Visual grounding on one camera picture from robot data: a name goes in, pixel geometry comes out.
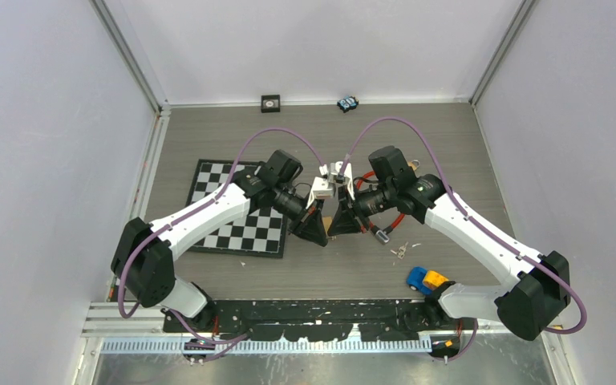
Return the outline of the black white chessboard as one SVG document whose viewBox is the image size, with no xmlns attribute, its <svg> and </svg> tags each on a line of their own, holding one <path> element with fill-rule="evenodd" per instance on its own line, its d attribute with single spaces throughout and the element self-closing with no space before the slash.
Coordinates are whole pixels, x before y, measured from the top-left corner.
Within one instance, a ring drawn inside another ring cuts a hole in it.
<svg viewBox="0 0 616 385">
<path fill-rule="evenodd" d="M 198 160 L 185 211 L 212 200 L 233 173 L 254 174 L 259 168 L 258 161 L 241 160 L 235 164 L 232 160 Z M 240 192 L 231 184 L 217 203 L 187 220 L 188 223 L 199 217 L 214 220 L 211 232 L 198 233 L 197 241 L 189 249 L 200 253 L 283 258 L 288 218 L 270 207 L 254 209 L 249 202 L 244 202 Z"/>
</svg>

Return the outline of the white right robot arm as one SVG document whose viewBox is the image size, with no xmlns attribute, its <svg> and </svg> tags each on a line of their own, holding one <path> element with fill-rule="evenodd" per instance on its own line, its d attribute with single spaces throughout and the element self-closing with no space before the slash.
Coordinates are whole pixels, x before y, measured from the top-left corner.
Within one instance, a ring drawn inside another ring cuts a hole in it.
<svg viewBox="0 0 616 385">
<path fill-rule="evenodd" d="M 466 286 L 453 280 L 434 284 L 426 319 L 446 329 L 458 318 L 501 322 L 514 335 L 533 341 L 570 304 L 569 262 L 559 252 L 547 255 L 521 244 L 471 209 L 433 174 L 417 176 L 394 146 L 372 152 L 368 160 L 375 187 L 359 191 L 351 165 L 342 161 L 321 168 L 338 193 L 338 211 L 327 233 L 363 233 L 370 218 L 389 209 L 434 229 L 481 263 L 499 282 Z"/>
</svg>

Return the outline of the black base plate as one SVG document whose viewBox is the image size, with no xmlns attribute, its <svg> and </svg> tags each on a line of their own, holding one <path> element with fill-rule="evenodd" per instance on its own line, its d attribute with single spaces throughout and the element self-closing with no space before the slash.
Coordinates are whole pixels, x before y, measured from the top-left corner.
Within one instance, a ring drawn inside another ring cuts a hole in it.
<svg viewBox="0 0 616 385">
<path fill-rule="evenodd" d="M 423 299 L 214 300 L 194 318 L 161 309 L 166 333 L 213 332 L 223 340 L 411 341 L 424 331 L 476 331 L 476 320 L 449 318 Z"/>
</svg>

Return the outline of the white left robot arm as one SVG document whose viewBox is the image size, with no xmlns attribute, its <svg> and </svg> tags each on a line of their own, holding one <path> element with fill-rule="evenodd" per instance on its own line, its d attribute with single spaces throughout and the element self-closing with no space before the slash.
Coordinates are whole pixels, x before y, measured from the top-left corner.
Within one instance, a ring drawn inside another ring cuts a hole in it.
<svg viewBox="0 0 616 385">
<path fill-rule="evenodd" d="M 259 209 L 273 209 L 288 219 L 295 237 L 327 246 L 321 204 L 294 192 L 292 183 L 301 170 L 297 158 L 277 150 L 256 170 L 235 170 L 221 187 L 177 213 L 152 223 L 131 219 L 111 262 L 119 281 L 120 314 L 125 318 L 133 314 L 124 305 L 130 292 L 140 306 L 176 311 L 196 332 L 210 328 L 214 312 L 209 297 L 176 275 L 175 261 L 210 233 Z"/>
</svg>

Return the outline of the small black square box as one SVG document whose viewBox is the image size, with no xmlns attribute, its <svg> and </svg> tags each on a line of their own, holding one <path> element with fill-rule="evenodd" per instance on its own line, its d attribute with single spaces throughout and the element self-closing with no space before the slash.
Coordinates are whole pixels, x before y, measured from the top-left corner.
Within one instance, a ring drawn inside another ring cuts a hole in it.
<svg viewBox="0 0 616 385">
<path fill-rule="evenodd" d="M 277 113 L 281 111 L 280 95 L 263 95 L 261 97 L 261 113 Z"/>
</svg>

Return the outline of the blue yellow toy car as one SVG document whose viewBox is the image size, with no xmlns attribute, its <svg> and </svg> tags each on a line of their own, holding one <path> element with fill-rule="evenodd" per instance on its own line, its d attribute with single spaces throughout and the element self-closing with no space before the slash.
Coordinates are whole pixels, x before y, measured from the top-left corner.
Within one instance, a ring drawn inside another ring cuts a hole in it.
<svg viewBox="0 0 616 385">
<path fill-rule="evenodd" d="M 411 290 L 418 291 L 424 296 L 430 295 L 445 282 L 448 282 L 448 279 L 444 275 L 420 266 L 412 268 L 406 279 L 406 284 Z"/>
</svg>

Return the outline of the small brass padlock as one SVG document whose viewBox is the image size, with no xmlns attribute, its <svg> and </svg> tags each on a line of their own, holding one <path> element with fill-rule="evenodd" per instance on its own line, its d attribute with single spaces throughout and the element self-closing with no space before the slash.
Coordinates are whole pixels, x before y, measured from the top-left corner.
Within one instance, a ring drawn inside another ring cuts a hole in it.
<svg viewBox="0 0 616 385">
<path fill-rule="evenodd" d="M 418 160 L 411 160 L 408 162 L 408 165 L 414 170 L 416 171 L 419 167 L 419 161 Z"/>
</svg>

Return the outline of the blue owl eraser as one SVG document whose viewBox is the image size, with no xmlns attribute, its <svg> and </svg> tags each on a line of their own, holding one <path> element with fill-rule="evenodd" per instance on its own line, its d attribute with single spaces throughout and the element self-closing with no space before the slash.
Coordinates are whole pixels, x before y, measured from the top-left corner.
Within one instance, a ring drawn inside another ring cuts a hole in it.
<svg viewBox="0 0 616 385">
<path fill-rule="evenodd" d="M 336 106 L 343 113 L 347 113 L 349 111 L 355 110 L 359 106 L 359 99 L 353 95 L 349 95 L 338 100 L 336 102 Z"/>
</svg>

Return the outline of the silver key bunch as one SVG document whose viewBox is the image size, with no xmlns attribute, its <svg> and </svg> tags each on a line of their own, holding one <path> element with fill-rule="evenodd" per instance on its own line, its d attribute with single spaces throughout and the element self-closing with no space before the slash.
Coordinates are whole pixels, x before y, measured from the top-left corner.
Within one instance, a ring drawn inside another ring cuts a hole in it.
<svg viewBox="0 0 616 385">
<path fill-rule="evenodd" d="M 399 259 L 399 260 L 403 260 L 405 258 L 406 252 L 407 252 L 407 247 L 408 247 L 408 243 L 405 242 L 404 244 L 402 244 L 400 247 L 398 247 L 397 249 L 391 249 L 391 252 Z"/>
</svg>

